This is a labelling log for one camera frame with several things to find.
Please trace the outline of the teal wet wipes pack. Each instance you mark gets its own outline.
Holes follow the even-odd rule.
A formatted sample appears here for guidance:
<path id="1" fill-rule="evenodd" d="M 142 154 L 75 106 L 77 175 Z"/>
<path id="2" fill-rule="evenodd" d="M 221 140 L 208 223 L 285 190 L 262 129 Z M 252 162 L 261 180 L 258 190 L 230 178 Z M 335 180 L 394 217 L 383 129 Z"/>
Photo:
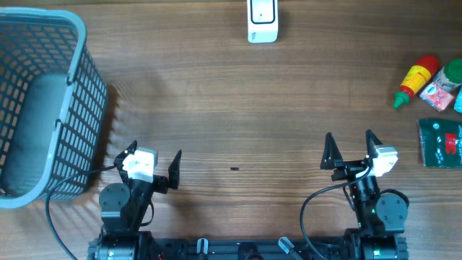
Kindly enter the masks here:
<path id="1" fill-rule="evenodd" d="M 462 88 L 459 90 L 459 93 L 456 97 L 456 101 L 454 103 L 454 110 L 458 113 L 462 113 Z"/>

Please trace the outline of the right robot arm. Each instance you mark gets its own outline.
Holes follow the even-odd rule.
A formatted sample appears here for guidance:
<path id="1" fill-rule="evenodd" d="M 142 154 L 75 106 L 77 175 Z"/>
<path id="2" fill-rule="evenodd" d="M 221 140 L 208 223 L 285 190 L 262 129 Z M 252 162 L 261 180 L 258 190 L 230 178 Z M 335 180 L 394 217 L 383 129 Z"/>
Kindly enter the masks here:
<path id="1" fill-rule="evenodd" d="M 365 133 L 367 154 L 361 160 L 345 161 L 332 133 L 326 134 L 322 170 L 332 170 L 333 181 L 344 187 L 358 227 L 345 230 L 340 245 L 342 259 L 405 260 L 406 239 L 401 236 L 408 216 L 409 199 L 395 189 L 382 190 L 378 178 L 398 161 L 396 148 L 382 143 L 371 130 Z"/>

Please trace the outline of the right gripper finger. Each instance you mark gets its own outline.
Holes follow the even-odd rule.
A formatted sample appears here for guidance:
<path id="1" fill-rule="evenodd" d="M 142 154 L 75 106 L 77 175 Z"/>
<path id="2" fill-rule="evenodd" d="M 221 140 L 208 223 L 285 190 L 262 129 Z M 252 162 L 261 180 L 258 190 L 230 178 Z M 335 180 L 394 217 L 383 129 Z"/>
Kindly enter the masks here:
<path id="1" fill-rule="evenodd" d="M 321 158 L 320 169 L 335 169 L 344 166 L 344 160 L 331 132 L 326 134 L 325 147 Z"/>
<path id="2" fill-rule="evenodd" d="M 367 155 L 370 158 L 375 158 L 378 156 L 378 152 L 376 148 L 382 145 L 383 143 L 376 137 L 376 135 L 372 132 L 371 129 L 368 129 L 365 132 L 365 140 L 367 145 Z"/>

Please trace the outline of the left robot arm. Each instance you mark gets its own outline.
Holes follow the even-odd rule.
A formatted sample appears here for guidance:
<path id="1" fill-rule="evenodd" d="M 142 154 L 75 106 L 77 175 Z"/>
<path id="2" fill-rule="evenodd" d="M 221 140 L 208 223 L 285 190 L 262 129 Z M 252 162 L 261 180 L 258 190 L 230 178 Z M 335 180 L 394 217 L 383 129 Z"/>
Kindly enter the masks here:
<path id="1" fill-rule="evenodd" d="M 103 226 L 99 237 L 89 243 L 88 259 L 164 259 L 165 253 L 149 231 L 140 228 L 148 209 L 153 209 L 152 195 L 166 194 L 180 183 L 178 151 L 168 168 L 168 175 L 156 175 L 158 153 L 139 147 L 133 141 L 113 161 L 120 183 L 106 186 L 99 196 Z"/>

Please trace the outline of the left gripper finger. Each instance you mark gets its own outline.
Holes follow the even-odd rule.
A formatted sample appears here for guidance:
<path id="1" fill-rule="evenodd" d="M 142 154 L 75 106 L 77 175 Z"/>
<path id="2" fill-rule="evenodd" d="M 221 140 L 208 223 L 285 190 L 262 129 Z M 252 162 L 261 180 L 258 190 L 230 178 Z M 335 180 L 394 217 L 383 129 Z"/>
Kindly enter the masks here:
<path id="1" fill-rule="evenodd" d="M 123 161 L 129 156 L 133 155 L 137 149 L 137 141 L 134 140 L 124 151 L 117 155 L 113 161 L 115 168 L 118 170 L 119 176 L 122 181 L 128 180 L 128 173 L 123 169 Z"/>
<path id="2" fill-rule="evenodd" d="M 180 184 L 180 161 L 182 150 L 180 149 L 168 168 L 168 187 L 178 189 Z"/>

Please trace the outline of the green lid jar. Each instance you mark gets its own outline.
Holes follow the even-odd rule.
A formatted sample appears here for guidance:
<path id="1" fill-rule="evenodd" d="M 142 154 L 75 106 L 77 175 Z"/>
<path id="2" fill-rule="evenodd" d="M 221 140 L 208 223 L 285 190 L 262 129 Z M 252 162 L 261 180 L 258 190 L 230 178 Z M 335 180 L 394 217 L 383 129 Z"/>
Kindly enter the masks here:
<path id="1" fill-rule="evenodd" d="M 436 73 L 433 82 L 446 92 L 452 92 L 461 86 L 461 58 L 455 58 L 447 63 Z"/>

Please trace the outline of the red sauce bottle green cap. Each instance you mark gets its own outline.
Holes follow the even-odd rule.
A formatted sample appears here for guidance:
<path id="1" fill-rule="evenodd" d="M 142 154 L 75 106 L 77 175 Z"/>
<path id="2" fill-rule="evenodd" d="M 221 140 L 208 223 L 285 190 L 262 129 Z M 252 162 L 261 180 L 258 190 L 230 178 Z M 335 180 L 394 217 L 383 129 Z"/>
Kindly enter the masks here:
<path id="1" fill-rule="evenodd" d="M 407 72 L 395 93 L 393 108 L 397 110 L 408 104 L 431 80 L 438 67 L 439 60 L 436 56 L 430 54 L 421 56 Z"/>

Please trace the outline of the green 3M gloves package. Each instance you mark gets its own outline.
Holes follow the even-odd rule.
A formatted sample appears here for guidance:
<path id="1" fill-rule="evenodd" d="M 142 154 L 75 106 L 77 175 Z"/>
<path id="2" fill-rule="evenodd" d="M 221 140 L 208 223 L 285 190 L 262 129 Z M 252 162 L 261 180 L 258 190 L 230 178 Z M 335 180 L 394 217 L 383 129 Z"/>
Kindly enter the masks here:
<path id="1" fill-rule="evenodd" d="M 428 168 L 461 167 L 461 122 L 441 118 L 418 120 L 423 165 Z"/>

